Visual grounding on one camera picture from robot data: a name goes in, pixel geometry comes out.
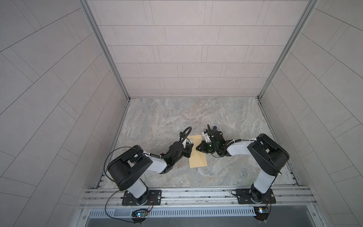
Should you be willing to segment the tan kraft paper envelope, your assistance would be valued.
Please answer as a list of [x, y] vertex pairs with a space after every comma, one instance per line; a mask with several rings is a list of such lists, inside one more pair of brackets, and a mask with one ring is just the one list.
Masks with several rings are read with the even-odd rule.
[[188, 139], [193, 143], [191, 157], [189, 158], [190, 168], [207, 166], [208, 164], [207, 164], [206, 154], [196, 150], [196, 148], [202, 142], [202, 136], [201, 135], [189, 136]]

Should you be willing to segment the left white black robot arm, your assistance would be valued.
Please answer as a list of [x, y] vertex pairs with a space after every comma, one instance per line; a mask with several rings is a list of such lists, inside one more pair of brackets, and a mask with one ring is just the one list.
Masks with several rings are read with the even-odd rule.
[[193, 143], [189, 139], [174, 142], [167, 153], [160, 156], [145, 152], [141, 146], [128, 147], [120, 156], [113, 159], [105, 170], [120, 191], [128, 191], [139, 203], [149, 197], [149, 188], [141, 180], [146, 171], [166, 174], [183, 157], [190, 158]]

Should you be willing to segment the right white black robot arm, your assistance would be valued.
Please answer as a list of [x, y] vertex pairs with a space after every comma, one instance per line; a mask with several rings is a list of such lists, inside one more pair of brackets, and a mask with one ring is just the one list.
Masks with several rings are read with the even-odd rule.
[[216, 129], [206, 129], [204, 139], [196, 150], [205, 154], [217, 154], [218, 158], [252, 155], [260, 166], [259, 174], [249, 191], [235, 190], [235, 196], [243, 203], [273, 204], [276, 202], [271, 186], [290, 156], [288, 152], [266, 134], [255, 139], [225, 140], [223, 133]]

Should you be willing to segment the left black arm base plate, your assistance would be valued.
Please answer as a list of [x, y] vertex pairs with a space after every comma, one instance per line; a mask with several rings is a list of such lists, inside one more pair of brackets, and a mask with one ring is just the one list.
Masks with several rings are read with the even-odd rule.
[[146, 205], [160, 205], [161, 204], [162, 191], [161, 190], [149, 190], [136, 198], [129, 191], [126, 191], [123, 196], [122, 206], [146, 206]]

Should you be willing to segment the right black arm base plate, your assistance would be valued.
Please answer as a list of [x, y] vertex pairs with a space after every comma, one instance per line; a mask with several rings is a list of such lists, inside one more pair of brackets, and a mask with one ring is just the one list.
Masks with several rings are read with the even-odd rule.
[[276, 203], [276, 198], [271, 188], [264, 194], [257, 189], [235, 189], [233, 194], [237, 197], [239, 204]]

